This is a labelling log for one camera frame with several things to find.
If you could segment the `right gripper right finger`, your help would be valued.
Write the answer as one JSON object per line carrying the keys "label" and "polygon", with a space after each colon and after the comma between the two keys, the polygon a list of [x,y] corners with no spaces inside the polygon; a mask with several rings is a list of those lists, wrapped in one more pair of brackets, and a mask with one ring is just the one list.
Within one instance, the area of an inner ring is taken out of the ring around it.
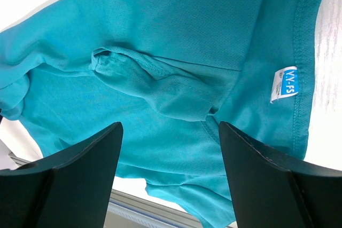
{"label": "right gripper right finger", "polygon": [[238,227],[341,227],[341,171],[289,156],[221,122]]}

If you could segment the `teal t shirt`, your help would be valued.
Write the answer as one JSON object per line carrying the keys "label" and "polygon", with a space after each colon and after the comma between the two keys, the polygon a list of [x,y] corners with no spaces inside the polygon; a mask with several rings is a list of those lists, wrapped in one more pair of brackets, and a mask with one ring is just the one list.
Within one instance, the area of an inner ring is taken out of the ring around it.
{"label": "teal t shirt", "polygon": [[114,122],[116,175],[235,221],[219,124],[303,159],[321,0],[59,0],[1,33],[1,114],[43,156]]}

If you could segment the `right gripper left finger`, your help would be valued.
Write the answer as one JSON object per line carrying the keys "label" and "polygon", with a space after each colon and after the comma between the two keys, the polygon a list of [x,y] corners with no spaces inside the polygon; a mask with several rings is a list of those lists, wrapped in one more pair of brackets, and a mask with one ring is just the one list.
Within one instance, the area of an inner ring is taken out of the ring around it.
{"label": "right gripper left finger", "polygon": [[1,171],[1,227],[103,227],[123,137],[116,122],[15,170]]}

